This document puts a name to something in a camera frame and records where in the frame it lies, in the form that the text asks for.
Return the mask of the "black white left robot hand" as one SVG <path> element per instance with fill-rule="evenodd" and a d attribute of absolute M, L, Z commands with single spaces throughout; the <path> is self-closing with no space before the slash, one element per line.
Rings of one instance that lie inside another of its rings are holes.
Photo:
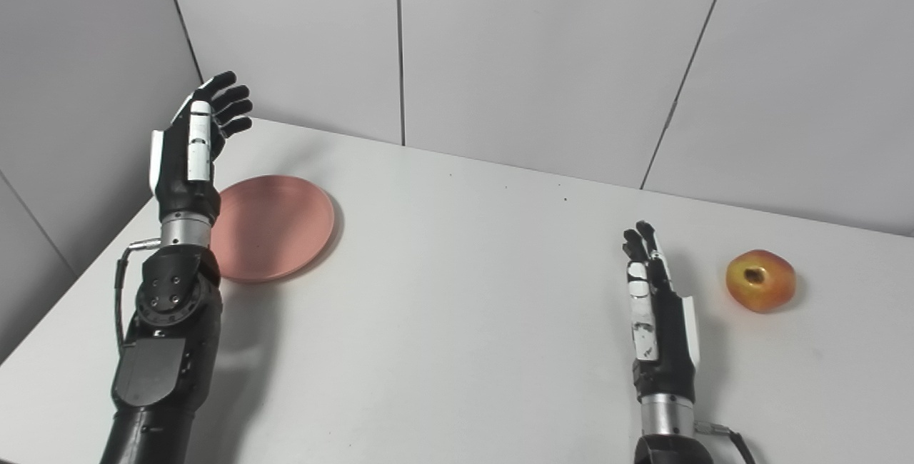
<path fill-rule="evenodd" d="M 177 109 L 168 128 L 153 132 L 150 187 L 158 201 L 160 220 L 179 211 L 203 216 L 215 223 L 220 214 L 220 196 L 214 186 L 214 161 L 226 140 L 249 130 L 253 103 L 249 87 L 238 84 L 235 71 L 222 71 L 197 86 Z M 202 164 L 189 172 L 192 118 L 208 129 L 201 144 Z"/>

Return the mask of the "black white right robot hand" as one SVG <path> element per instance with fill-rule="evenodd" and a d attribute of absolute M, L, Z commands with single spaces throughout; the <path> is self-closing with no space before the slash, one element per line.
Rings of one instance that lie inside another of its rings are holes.
<path fill-rule="evenodd" d="M 671 395 L 694 403 L 700 362 L 694 299 L 675 290 L 653 224 L 639 221 L 623 237 L 636 397 L 642 403 Z"/>

